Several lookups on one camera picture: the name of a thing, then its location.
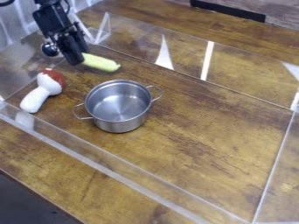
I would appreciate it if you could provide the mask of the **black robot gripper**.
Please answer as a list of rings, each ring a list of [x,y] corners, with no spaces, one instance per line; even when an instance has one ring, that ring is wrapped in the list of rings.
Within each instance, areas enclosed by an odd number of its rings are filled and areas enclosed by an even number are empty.
[[[69,0],[34,0],[39,9],[33,13],[34,20],[47,39],[58,41],[61,52],[73,66],[85,60],[90,51],[85,33],[78,22],[71,22]]]

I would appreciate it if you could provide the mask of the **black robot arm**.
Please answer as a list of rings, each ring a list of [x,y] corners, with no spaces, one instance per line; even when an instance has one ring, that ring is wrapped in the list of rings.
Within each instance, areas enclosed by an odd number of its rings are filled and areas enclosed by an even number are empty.
[[[90,51],[85,40],[85,32],[78,22],[71,22],[62,1],[69,0],[34,0],[41,5],[33,13],[34,20],[42,30],[43,36],[50,39],[42,44],[42,51],[50,57],[62,54],[74,66],[85,61],[83,54]]]

